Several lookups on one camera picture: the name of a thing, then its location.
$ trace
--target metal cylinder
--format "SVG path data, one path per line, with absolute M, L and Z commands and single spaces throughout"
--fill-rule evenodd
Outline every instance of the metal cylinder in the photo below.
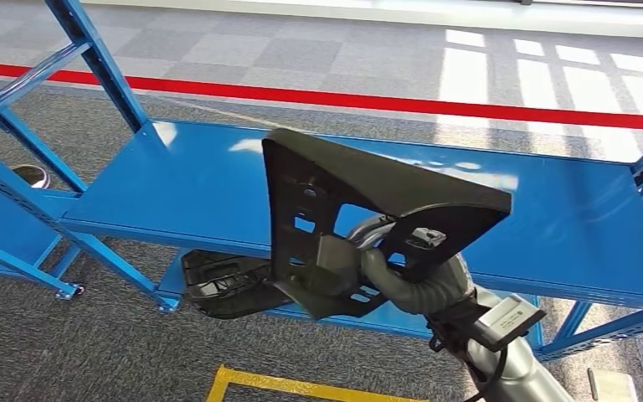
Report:
M 35 165 L 11 166 L 11 170 L 26 181 L 32 188 L 50 187 L 50 175 L 45 169 Z

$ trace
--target blue shelving unit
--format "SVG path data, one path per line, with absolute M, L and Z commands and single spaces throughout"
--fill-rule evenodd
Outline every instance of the blue shelving unit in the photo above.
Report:
M 10 116 L 8 105 L 25 91 L 82 56 L 133 137 L 88 188 L 80 186 L 71 195 L 39 192 L 0 163 L 0 194 L 136 286 L 165 312 L 176 308 L 184 291 L 179 261 L 174 260 L 155 282 L 95 235 L 175 245 L 182 252 L 196 248 L 269 257 L 269 205 L 260 145 L 265 132 L 150 119 L 80 4 L 45 2 L 72 44 L 0 90 L 0 119 Z M 544 344 L 540 327 L 532 330 L 532 345 L 541 360 L 643 333 L 643 157 L 634 163 L 617 163 L 325 138 L 512 193 L 512 215 L 468 247 L 464 256 L 476 282 L 487 288 L 576 301 L 551 343 Z M 33 145 L 34 138 L 25 139 L 31 149 L 44 152 Z M 65 165 L 53 164 L 67 172 Z M 362 217 L 360 213 L 342 215 L 338 224 L 350 227 Z M 44 250 L 50 244 L 46 240 Z M 30 264 L 39 261 L 32 255 L 21 258 L 30 258 Z M 535 296 L 529 298 L 537 302 Z M 642 311 L 576 334 L 592 302 Z M 296 307 L 273 313 L 302 317 Z M 421 320 L 390 305 L 360 319 L 328 321 L 428 336 Z
M 55 212 L 66 211 L 75 197 L 87 188 L 85 184 L 12 112 L 0 113 L 0 127 L 72 188 L 72 192 L 41 190 L 48 194 Z M 58 296 L 71 298 L 78 286 L 59 278 L 80 249 L 70 246 L 50 272 L 41 270 L 41 264 L 60 240 L 57 232 L 0 193 L 0 275 L 37 281 L 55 289 Z

